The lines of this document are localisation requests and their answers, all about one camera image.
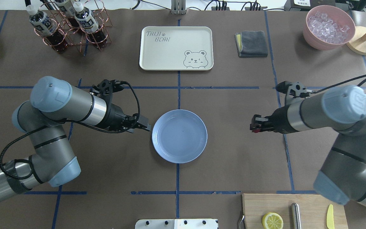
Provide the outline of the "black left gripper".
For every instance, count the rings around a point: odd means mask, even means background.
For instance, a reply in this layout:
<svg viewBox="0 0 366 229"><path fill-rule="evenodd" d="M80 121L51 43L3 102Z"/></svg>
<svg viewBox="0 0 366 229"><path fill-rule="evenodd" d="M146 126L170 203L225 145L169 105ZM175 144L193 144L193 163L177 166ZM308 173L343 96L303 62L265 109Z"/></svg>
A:
<svg viewBox="0 0 366 229"><path fill-rule="evenodd" d="M110 104L108 117L105 120L105 129L112 132L133 132L133 129L142 129L150 132L152 126L148 118L135 114L128 116L123 110L114 104Z"/></svg>

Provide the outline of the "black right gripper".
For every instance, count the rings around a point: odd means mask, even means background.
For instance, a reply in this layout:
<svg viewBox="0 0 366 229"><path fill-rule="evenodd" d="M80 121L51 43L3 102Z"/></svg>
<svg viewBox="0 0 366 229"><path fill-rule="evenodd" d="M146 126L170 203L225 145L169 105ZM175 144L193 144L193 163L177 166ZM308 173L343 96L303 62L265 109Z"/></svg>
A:
<svg viewBox="0 0 366 229"><path fill-rule="evenodd" d="M283 106L276 109L272 115L266 117L255 114L253 116L253 123L250 124L251 132L254 129L260 129L260 132L273 131L281 134L293 133L293 127L288 120L288 109L289 106Z"/></svg>

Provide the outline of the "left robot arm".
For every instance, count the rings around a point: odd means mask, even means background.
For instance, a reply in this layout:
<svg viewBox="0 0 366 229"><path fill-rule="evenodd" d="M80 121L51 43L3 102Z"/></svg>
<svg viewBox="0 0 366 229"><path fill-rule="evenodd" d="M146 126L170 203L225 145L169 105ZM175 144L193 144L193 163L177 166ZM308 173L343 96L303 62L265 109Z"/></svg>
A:
<svg viewBox="0 0 366 229"><path fill-rule="evenodd" d="M52 76L42 77L33 87L30 100L12 114L13 125L24 134L8 143L0 154L0 202L24 194L44 183L58 187L80 175L64 123L76 123L96 131L117 134L134 129L151 130L140 113L126 115L113 104L113 93L130 86L126 81L103 80L89 92ZM27 158L3 162L6 151L29 137L35 150Z"/></svg>

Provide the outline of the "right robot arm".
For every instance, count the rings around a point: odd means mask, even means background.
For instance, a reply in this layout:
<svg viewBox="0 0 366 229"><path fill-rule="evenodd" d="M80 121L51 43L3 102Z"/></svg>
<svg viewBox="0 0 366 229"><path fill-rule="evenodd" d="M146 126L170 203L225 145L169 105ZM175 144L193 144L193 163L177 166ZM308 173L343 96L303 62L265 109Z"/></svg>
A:
<svg viewBox="0 0 366 229"><path fill-rule="evenodd" d="M314 190L340 205L353 200L366 207L366 93L355 85L314 91L299 82L276 86L285 106L270 116L254 115L250 130L290 134L330 127L338 136L314 181Z"/></svg>

